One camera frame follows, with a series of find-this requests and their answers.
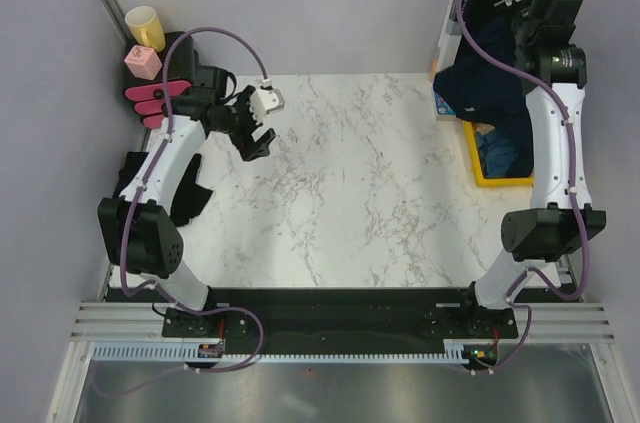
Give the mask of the navy blue t shirt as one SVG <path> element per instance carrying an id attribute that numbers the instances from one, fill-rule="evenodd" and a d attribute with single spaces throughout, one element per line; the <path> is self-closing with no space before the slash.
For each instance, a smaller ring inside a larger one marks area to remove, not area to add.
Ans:
<path id="1" fill-rule="evenodd" d="M 532 126 L 518 77 L 488 63 L 462 39 L 454 64 L 435 75 L 434 88 L 475 132 L 497 129 L 516 146 L 518 157 L 505 178 L 532 174 Z"/>

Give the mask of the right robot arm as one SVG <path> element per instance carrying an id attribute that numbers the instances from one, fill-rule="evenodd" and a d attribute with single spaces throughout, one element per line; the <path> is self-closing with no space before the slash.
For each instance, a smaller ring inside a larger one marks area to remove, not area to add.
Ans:
<path id="1" fill-rule="evenodd" d="M 516 64 L 499 62 L 467 41 L 493 66 L 523 83 L 532 124 L 534 185 L 529 208 L 506 214 L 503 249 L 458 311 L 467 335 L 494 324 L 492 310 L 512 307 L 524 284 L 538 276 L 564 301 L 584 293 L 591 271 L 590 240 L 606 226 L 593 207 L 584 173 L 581 118 L 587 84 L 583 49 L 572 43 L 583 0 L 504 0 L 512 7 Z"/>

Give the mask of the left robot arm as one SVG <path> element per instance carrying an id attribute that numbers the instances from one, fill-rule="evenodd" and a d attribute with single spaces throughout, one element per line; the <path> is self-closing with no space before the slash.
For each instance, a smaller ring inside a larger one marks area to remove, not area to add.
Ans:
<path id="1" fill-rule="evenodd" d="M 161 137 L 131 181 L 116 196 L 103 199 L 97 210 L 109 260 L 119 268 L 126 296 L 152 287 L 186 310 L 185 325 L 196 335 L 216 331 L 220 314 L 207 304 L 208 286 L 185 262 L 171 206 L 180 188 L 195 188 L 188 168 L 211 133 L 228 135 L 245 162 L 266 157 L 276 133 L 254 133 L 283 107 L 284 98 L 269 79 L 247 86 L 230 102 L 205 89 L 171 98 L 172 112 L 161 125 Z"/>

